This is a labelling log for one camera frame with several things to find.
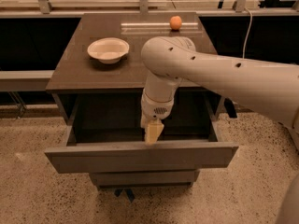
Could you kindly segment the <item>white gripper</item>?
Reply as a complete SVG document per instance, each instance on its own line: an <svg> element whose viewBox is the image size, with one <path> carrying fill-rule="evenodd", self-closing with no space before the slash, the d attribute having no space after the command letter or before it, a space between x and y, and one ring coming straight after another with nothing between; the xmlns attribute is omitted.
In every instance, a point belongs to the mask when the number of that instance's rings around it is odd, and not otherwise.
<svg viewBox="0 0 299 224"><path fill-rule="evenodd" d="M166 119L172 110L174 101L156 102L151 100L145 93L141 97L142 116L140 127L145 129L145 143L154 145L161 135L164 125L160 119Z"/></svg>

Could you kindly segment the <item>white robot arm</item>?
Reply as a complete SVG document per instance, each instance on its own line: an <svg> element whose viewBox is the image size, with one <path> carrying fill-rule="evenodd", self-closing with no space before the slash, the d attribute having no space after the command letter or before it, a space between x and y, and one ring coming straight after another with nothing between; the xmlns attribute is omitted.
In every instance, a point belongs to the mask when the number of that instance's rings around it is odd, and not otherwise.
<svg viewBox="0 0 299 224"><path fill-rule="evenodd" d="M174 94L181 79L186 79L218 95L263 115L293 132L299 130L298 67L249 59L198 53L182 45L181 37L154 37L141 50L143 64L149 69L142 94L142 127L160 123L169 116ZM201 211L189 224L299 224L298 179L295 178L282 204L261 200L286 184L286 174L270 168L270 150L258 154L258 162L243 160L234 189L233 210L212 207ZM237 207L244 210L241 215Z"/></svg>

